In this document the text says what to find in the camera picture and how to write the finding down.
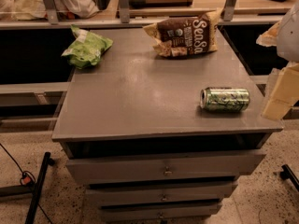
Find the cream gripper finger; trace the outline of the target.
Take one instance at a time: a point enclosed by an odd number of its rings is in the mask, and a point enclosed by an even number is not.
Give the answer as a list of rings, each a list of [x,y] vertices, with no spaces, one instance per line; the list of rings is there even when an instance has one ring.
[[[276,46],[278,43],[278,29],[280,22],[272,25],[267,31],[258,36],[256,43],[263,47]]]
[[[288,63],[278,70],[274,68],[266,83],[262,116],[282,119],[299,101],[299,63]]]

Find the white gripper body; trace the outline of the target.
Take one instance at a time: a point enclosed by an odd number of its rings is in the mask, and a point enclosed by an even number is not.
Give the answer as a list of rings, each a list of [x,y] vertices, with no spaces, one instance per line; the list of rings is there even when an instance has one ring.
[[[284,15],[278,28],[278,56],[299,62],[299,2]]]

